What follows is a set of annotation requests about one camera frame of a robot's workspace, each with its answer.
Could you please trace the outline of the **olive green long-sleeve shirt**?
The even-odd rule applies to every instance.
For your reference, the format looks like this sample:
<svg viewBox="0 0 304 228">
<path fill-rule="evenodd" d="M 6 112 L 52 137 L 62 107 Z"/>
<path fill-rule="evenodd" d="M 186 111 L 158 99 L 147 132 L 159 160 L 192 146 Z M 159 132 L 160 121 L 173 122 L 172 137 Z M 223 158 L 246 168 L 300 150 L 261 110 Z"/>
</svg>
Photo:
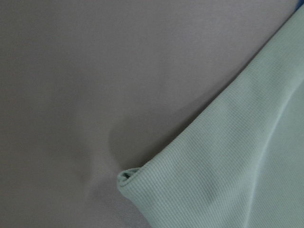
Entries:
<svg viewBox="0 0 304 228">
<path fill-rule="evenodd" d="M 153 228 L 303 227 L 304 9 L 117 188 Z"/>
</svg>

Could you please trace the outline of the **blue tape line lengthwise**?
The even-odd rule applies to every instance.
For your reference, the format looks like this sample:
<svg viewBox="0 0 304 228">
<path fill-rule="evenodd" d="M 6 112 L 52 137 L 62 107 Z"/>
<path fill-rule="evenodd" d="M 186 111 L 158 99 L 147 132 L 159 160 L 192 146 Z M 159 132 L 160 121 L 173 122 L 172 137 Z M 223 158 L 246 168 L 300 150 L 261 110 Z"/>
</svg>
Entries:
<svg viewBox="0 0 304 228">
<path fill-rule="evenodd" d="M 304 4 L 304 0 L 298 0 L 297 5 L 295 7 L 295 11 L 300 9 L 303 4 Z"/>
</svg>

